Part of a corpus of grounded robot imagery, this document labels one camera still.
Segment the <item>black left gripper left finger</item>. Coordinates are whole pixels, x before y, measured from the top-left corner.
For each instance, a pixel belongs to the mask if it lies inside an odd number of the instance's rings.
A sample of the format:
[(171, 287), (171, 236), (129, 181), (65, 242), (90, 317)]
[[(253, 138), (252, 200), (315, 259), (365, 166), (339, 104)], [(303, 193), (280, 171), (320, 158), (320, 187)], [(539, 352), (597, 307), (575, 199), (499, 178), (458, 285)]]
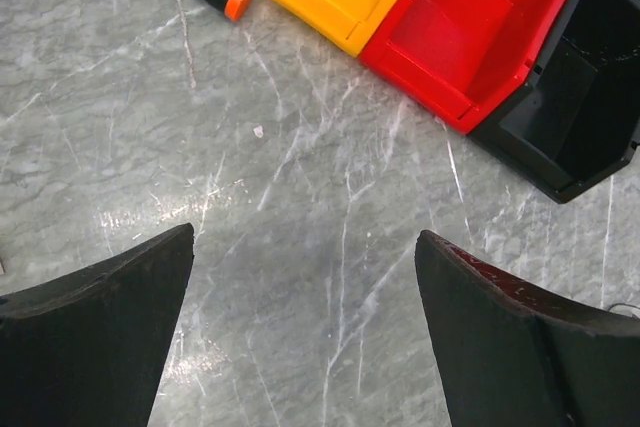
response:
[(193, 226), (182, 224), (2, 296), (2, 425), (147, 425), (193, 245)]

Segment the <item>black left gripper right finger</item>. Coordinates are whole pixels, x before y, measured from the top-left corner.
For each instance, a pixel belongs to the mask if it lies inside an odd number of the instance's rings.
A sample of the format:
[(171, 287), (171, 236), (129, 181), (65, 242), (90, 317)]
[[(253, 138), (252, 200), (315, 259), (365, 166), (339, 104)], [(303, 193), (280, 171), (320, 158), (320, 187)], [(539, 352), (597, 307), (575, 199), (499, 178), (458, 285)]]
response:
[(638, 319), (547, 291), (429, 230), (415, 266), (452, 425), (638, 425)]

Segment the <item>black plastic bin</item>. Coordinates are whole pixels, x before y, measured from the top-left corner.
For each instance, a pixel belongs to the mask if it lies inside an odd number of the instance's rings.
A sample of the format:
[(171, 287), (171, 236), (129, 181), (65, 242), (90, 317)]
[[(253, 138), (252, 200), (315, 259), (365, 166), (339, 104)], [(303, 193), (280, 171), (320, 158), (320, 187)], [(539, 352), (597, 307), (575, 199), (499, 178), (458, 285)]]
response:
[(639, 144), (639, 1), (567, 0), (529, 76), (470, 138), (559, 204)]

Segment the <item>red plastic bin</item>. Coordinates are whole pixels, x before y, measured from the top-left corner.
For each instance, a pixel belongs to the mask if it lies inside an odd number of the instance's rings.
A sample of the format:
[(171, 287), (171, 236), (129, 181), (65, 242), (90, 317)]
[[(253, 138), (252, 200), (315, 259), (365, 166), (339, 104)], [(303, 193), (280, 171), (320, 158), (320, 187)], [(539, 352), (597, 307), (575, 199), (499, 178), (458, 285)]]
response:
[(397, 0), (359, 58), (468, 134), (523, 85), (566, 0)]

